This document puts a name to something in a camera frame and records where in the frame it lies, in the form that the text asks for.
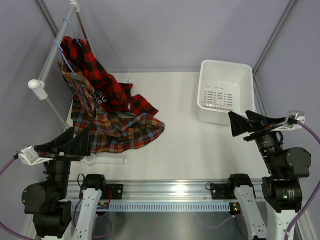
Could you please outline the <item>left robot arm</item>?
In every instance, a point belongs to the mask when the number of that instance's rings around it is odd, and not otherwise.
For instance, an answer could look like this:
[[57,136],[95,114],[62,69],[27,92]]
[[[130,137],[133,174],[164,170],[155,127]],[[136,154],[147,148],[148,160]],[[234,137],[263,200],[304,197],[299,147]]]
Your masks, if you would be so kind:
[[102,174],[88,174],[81,188],[82,205],[74,231],[72,203],[66,200],[71,163],[91,155],[91,129],[75,133],[70,127],[50,142],[27,146],[18,152],[22,163],[43,164],[45,181],[27,186],[21,195],[24,212],[33,216],[36,234],[43,240],[90,240],[98,202],[108,188]]

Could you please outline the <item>light blue wire hanger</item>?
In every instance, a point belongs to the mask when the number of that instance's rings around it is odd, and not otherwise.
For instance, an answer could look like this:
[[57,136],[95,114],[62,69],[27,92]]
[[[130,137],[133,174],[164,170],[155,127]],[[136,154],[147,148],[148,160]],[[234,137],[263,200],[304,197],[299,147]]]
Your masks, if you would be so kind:
[[64,50],[63,48],[61,47],[61,45],[54,39],[53,42],[55,43],[55,45],[58,47],[58,50],[64,60],[64,63],[68,66],[68,68],[70,69],[70,71],[72,73],[74,73],[75,71],[73,70],[73,68],[71,67],[69,61],[67,60],[66,56],[64,55]]

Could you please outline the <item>brown plaid shirt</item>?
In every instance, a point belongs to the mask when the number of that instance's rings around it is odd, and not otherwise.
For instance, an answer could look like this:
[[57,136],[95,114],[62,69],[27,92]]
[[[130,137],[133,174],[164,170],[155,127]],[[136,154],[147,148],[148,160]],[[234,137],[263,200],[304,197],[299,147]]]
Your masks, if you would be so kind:
[[90,128],[91,153],[119,154],[140,149],[156,140],[165,130],[165,124],[155,117],[141,113],[122,118],[107,113],[94,100],[94,87],[71,62],[59,60],[62,77],[72,92],[70,118],[75,134]]

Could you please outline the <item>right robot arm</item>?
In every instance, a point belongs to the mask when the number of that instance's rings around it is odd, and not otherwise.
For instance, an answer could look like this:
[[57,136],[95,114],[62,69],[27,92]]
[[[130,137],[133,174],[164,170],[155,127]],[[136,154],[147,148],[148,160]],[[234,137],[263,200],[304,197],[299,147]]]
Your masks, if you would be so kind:
[[302,128],[304,112],[291,110],[286,117],[271,118],[246,110],[245,116],[228,112],[233,137],[255,141],[269,173],[262,178],[262,194],[267,208],[267,225],[263,224],[254,200],[254,191],[246,174],[232,174],[226,192],[237,199],[243,209],[247,231],[253,240],[291,240],[294,226],[305,212],[300,179],[310,175],[311,154],[302,147],[283,149],[283,131]]

